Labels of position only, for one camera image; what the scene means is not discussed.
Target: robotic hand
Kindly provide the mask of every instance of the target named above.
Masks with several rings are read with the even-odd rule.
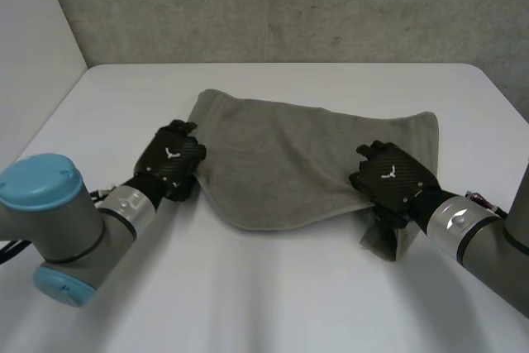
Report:
[[[155,220],[161,199],[189,197],[193,172],[206,157],[204,145],[189,136],[195,127],[175,120],[160,128],[134,176],[98,208],[70,159],[47,154],[15,163],[0,175],[0,241],[32,242],[45,259],[35,286],[83,306]]]
[[[350,175],[390,227],[416,222],[448,255],[529,317],[529,168],[508,219],[445,192],[426,167],[395,144],[356,150],[367,161]]]

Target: black cable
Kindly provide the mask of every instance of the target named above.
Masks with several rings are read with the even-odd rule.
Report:
[[[21,252],[23,252],[28,246],[31,245],[30,241],[11,241],[0,250],[0,265],[4,262],[8,262]]]

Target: blue joint cap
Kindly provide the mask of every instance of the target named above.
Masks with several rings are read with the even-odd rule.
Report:
[[[45,211],[77,197],[83,177],[72,160],[51,153],[17,161],[0,174],[0,202],[19,211]]]
[[[35,270],[33,284],[39,291],[55,301],[74,308],[84,306],[97,292],[94,287],[75,277],[43,266]]]

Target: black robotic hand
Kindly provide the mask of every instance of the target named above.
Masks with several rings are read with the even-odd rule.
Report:
[[[375,203],[375,212],[393,227],[405,227],[412,201],[423,189],[441,189],[434,174],[392,143],[375,141],[356,151],[367,161],[349,176],[353,188]]]
[[[195,183],[193,172],[206,158],[206,147],[188,135],[196,127],[191,122],[173,120],[160,128],[134,168],[135,175],[155,177],[169,200],[189,197]]]

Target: gray wall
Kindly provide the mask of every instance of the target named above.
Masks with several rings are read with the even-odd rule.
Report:
[[[60,0],[89,65],[464,62],[529,118],[529,0]]]

